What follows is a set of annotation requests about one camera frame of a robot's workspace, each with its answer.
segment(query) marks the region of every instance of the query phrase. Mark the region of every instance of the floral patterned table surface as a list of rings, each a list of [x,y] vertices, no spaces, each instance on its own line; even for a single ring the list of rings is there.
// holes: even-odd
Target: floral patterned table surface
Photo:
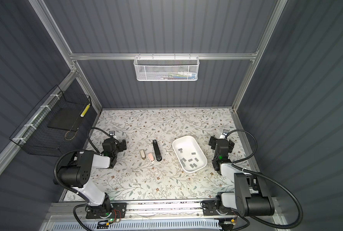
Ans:
[[[210,136],[219,137],[223,129],[235,129],[229,109],[147,109],[104,110],[96,127],[116,131],[119,141],[126,139],[127,150],[118,154],[113,169],[91,170],[92,181],[109,194],[111,200],[158,200],[183,198],[212,198],[218,192],[229,192],[234,183],[220,176],[213,169],[214,153],[208,145]],[[205,168],[188,174],[172,148],[179,137],[193,136],[206,155]],[[94,130],[92,141],[102,151],[102,141],[107,136]],[[151,163],[142,160],[139,150],[146,155],[154,153],[152,140],[157,140],[163,160]],[[245,156],[238,134],[230,136],[234,141],[231,160]],[[247,161],[239,164],[250,168]],[[80,201],[79,196],[68,192],[64,201]]]

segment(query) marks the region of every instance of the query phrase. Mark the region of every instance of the yellow connector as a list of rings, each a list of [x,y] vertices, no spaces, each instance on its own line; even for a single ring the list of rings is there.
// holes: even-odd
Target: yellow connector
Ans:
[[[84,111],[81,113],[80,117],[84,117],[84,116],[85,116],[85,114],[87,113],[87,111],[88,111],[88,109],[89,109],[90,106],[91,106],[91,104],[88,104],[88,105],[85,107],[85,109],[84,109]]]

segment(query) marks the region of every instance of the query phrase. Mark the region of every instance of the leaf pattern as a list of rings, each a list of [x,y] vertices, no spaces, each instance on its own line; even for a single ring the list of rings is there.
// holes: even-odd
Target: leaf pattern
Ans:
[[[111,200],[147,200],[175,198],[212,198],[218,192],[234,190],[234,183],[217,174],[211,163],[214,153],[208,145],[210,136],[219,137],[223,129],[235,129],[229,109],[154,109],[104,110],[96,127],[115,131],[119,141],[125,139],[127,150],[118,154],[113,169],[91,170],[95,185],[109,194]],[[182,136],[193,136],[208,159],[205,168],[188,174],[184,172],[172,148],[172,142]],[[238,134],[234,141],[231,160],[245,156]],[[94,130],[91,139],[102,151],[107,136]],[[147,154],[153,151],[152,140],[157,140],[163,160],[151,163]],[[142,160],[139,150],[146,159]],[[250,169],[247,161],[239,164]],[[80,201],[68,192],[64,201]]]

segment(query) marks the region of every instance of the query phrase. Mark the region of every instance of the black wire basket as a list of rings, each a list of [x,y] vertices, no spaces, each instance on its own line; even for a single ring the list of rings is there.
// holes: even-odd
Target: black wire basket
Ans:
[[[82,148],[73,141],[92,105],[90,96],[63,91],[52,96],[33,118],[31,112],[10,137],[28,154],[59,157],[69,150]]]

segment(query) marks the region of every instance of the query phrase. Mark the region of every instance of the white mesh basket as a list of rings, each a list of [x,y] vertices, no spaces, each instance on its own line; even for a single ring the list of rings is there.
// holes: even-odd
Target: white mesh basket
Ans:
[[[196,81],[200,60],[134,58],[139,81]]]

